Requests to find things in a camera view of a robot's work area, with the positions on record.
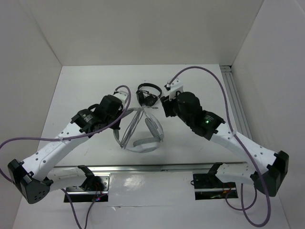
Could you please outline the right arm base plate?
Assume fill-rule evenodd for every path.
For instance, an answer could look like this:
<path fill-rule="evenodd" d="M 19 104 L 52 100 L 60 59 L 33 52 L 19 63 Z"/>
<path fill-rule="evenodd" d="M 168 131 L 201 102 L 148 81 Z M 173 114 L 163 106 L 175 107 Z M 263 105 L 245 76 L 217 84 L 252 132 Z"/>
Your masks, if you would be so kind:
<path fill-rule="evenodd" d="M 223 183 L 212 174 L 193 174 L 190 183 L 194 187 L 196 200 L 238 198 L 234 182 Z"/>

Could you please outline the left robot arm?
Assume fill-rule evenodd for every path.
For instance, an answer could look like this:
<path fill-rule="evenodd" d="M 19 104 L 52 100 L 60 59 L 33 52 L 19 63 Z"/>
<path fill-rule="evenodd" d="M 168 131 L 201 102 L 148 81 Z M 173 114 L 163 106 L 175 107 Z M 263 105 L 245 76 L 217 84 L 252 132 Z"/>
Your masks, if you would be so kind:
<path fill-rule="evenodd" d="M 127 99 L 128 94 L 123 91 L 104 96 L 99 104 L 80 110 L 42 149 L 22 161 L 14 159 L 8 163 L 13 184 L 29 204 L 41 201 L 57 189 L 89 190 L 101 182 L 85 165 L 72 169 L 55 169 L 55 166 L 97 132 L 117 128 Z"/>

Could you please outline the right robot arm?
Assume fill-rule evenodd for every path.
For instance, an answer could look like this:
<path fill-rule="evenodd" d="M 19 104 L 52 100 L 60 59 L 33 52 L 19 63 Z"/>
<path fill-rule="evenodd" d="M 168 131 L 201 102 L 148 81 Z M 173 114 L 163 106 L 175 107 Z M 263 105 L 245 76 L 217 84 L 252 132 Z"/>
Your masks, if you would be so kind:
<path fill-rule="evenodd" d="M 167 117 L 179 117 L 198 136 L 219 144 L 244 160 L 243 164 L 215 163 L 208 175 L 213 187 L 222 183 L 244 183 L 275 197 L 287 172 L 289 156 L 264 148 L 239 132 L 232 131 L 218 115 L 203 110 L 191 92 L 176 98 L 163 96 L 161 103 Z"/>

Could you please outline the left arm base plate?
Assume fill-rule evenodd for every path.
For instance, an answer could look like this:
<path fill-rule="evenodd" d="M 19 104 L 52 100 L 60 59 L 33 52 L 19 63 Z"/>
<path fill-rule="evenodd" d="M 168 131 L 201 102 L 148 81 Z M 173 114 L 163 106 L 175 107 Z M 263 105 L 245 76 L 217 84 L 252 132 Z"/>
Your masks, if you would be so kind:
<path fill-rule="evenodd" d="M 68 193 L 73 203 L 108 202 L 110 174 L 100 174 L 100 182 L 93 184 L 88 190 L 80 187 L 67 187 Z"/>

